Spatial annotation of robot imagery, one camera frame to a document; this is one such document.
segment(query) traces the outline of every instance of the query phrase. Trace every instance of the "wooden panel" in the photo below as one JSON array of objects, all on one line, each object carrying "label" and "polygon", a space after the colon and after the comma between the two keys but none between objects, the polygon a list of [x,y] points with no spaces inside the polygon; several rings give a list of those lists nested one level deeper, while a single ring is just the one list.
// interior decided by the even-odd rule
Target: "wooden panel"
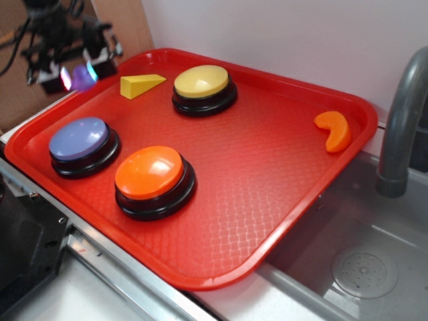
[{"label": "wooden panel", "polygon": [[141,0],[92,0],[92,4],[98,19],[113,24],[113,33],[124,50],[123,57],[118,58],[119,63],[153,49]]}]

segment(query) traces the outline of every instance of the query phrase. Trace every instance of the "orange slice toy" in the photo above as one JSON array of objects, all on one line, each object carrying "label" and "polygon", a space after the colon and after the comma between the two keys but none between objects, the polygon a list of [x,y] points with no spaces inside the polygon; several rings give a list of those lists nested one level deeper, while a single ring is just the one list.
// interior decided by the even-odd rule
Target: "orange slice toy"
[{"label": "orange slice toy", "polygon": [[322,129],[328,129],[330,135],[326,141],[328,152],[340,152],[350,144],[352,135],[345,116],[339,112],[323,112],[315,117],[315,125]]}]

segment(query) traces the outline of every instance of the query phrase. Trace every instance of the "purple button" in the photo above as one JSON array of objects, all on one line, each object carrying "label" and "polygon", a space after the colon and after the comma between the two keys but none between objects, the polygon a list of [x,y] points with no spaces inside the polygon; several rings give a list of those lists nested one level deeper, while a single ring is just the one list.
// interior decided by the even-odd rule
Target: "purple button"
[{"label": "purple button", "polygon": [[101,119],[82,118],[57,131],[49,142],[49,150],[61,161],[74,161],[94,152],[107,137],[108,129]]}]

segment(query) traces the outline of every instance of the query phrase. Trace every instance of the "stainless steel sink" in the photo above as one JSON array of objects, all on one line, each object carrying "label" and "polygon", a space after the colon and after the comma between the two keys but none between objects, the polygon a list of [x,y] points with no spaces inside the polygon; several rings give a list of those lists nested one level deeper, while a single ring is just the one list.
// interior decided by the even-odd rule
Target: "stainless steel sink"
[{"label": "stainless steel sink", "polygon": [[388,199],[377,163],[361,152],[265,262],[358,320],[427,320],[428,176],[411,170],[407,193]]}]

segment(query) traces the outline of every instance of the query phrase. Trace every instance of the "black machine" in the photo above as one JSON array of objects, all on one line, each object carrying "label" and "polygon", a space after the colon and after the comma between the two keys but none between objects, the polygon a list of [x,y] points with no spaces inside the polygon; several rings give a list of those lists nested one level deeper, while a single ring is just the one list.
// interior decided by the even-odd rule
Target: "black machine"
[{"label": "black machine", "polygon": [[[48,93],[70,89],[70,75],[64,62],[83,59],[93,78],[116,73],[113,57],[122,55],[120,43],[111,34],[112,25],[83,14],[83,0],[71,0],[68,8],[61,0],[23,0],[27,20],[0,48],[13,45],[13,53],[0,76],[10,68],[23,36],[31,35],[29,47],[21,51],[28,61],[27,83],[39,83]],[[105,34],[111,34],[109,43]]]}]

